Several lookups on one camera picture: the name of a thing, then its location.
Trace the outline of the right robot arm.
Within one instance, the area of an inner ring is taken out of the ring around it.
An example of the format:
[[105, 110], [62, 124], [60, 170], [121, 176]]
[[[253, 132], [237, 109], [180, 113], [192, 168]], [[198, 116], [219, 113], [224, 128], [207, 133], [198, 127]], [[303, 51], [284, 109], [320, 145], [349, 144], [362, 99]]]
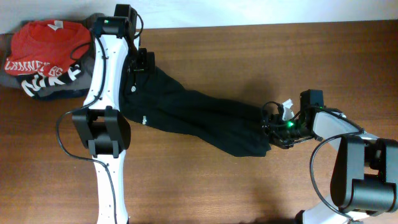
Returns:
[[[310, 156], [309, 172], [320, 203], [296, 214], [294, 223], [362, 223], [365, 218], [397, 211], [397, 141], [380, 138], [324, 104], [321, 90], [300, 94], [300, 109], [292, 100], [276, 104], [277, 113], [261, 108], [262, 132], [271, 145], [290, 149], [308, 140], [319, 143]], [[329, 144], [337, 151], [330, 195], [320, 192], [314, 163]]]

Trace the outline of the black t-shirt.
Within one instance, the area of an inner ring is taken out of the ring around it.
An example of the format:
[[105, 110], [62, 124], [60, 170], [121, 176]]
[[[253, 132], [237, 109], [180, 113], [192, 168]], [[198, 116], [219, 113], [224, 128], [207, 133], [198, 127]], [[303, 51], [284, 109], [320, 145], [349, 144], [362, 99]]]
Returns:
[[235, 157], [264, 157], [271, 149], [260, 108], [188, 90], [159, 67], [124, 72], [119, 107], [130, 121], [196, 136]]

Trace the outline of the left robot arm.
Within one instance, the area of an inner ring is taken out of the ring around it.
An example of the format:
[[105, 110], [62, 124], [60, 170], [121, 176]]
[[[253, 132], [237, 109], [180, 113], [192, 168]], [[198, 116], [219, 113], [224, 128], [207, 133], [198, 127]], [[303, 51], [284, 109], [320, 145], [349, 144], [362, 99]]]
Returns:
[[155, 69], [154, 53], [140, 46], [142, 18], [128, 4], [117, 4], [113, 16], [97, 18], [93, 26], [95, 64], [83, 106], [72, 121], [95, 166], [98, 223], [128, 223], [123, 169], [131, 128], [122, 115], [119, 94], [126, 75]]

